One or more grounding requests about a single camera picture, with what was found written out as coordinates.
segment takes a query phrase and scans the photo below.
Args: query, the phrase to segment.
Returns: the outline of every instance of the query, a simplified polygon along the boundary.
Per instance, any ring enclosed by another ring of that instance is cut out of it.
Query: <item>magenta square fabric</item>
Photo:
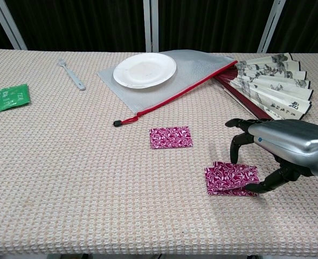
[[[257,196],[243,187],[259,182],[256,166],[214,162],[205,169],[207,192],[210,195]]]
[[[152,128],[149,131],[150,148],[192,147],[192,140],[188,126]]]

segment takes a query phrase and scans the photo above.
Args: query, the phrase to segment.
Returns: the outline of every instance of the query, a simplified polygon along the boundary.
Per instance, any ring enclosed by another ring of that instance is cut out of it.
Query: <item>red zipper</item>
[[[182,92],[176,94],[175,96],[172,96],[171,98],[169,98],[169,99],[163,101],[162,103],[157,104],[156,106],[153,106],[152,108],[146,109],[146,110],[144,110],[144,111],[142,111],[142,112],[138,112],[138,113],[136,114],[136,116],[134,116],[134,117],[132,117],[132,118],[129,118],[129,119],[126,119],[126,120],[123,120],[123,121],[122,121],[122,120],[116,120],[116,121],[114,121],[114,126],[115,126],[115,127],[120,127],[120,126],[122,126],[122,125],[124,125],[124,124],[130,124],[130,123],[136,122],[136,121],[139,119],[140,116],[143,116],[143,115],[145,115],[146,113],[149,113],[149,112],[151,112],[151,111],[154,111],[154,110],[158,109],[159,107],[161,107],[161,106],[163,106],[163,105],[165,105],[165,104],[168,104],[169,102],[171,102],[171,101],[175,100],[176,98],[182,96],[183,94],[189,92],[190,90],[194,89],[196,86],[202,84],[203,82],[205,82],[205,81],[207,81],[208,79],[210,79],[210,78],[216,76],[217,74],[219,74],[219,73],[225,71],[226,69],[230,68],[231,66],[233,66],[233,65],[236,64],[236,63],[237,63],[236,60],[233,61],[231,64],[228,64],[227,66],[224,66],[223,68],[217,70],[216,72],[214,72],[213,74],[209,75],[208,77],[206,77],[206,78],[202,79],[201,81],[195,83],[194,85],[188,87],[187,89],[185,89],[184,91],[182,91]]]

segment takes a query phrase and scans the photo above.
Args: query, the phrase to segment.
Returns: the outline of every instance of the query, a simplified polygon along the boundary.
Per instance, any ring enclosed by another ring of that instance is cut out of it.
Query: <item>silver robotic forearm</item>
[[[225,125],[244,131],[232,140],[232,163],[237,162],[238,150],[242,145],[254,142],[272,153],[280,163],[280,169],[259,184],[249,184],[246,189],[265,193],[288,181],[296,181],[300,175],[318,176],[318,125],[301,120],[266,119],[232,119]]]

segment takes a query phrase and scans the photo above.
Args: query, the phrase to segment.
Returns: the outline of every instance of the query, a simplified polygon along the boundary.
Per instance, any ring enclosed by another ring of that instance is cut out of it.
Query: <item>textured tablecloth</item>
[[[260,197],[208,196],[204,167],[229,161],[251,116],[214,80],[120,128],[133,114],[97,71],[134,53],[0,50],[0,88],[27,83],[31,104],[0,113],[0,254],[187,253],[318,256],[318,178]],[[227,54],[238,60],[265,54]],[[59,57],[85,83],[79,91]],[[293,54],[315,90],[318,54]],[[153,127],[189,126],[194,146],[149,148]],[[261,180],[278,164],[256,145],[240,163]]]

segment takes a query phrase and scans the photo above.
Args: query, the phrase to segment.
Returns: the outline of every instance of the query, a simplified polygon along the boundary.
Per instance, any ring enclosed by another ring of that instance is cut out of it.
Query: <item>paper plate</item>
[[[165,82],[176,71],[176,62],[159,53],[144,53],[121,62],[114,70],[117,83],[135,89],[146,88]]]

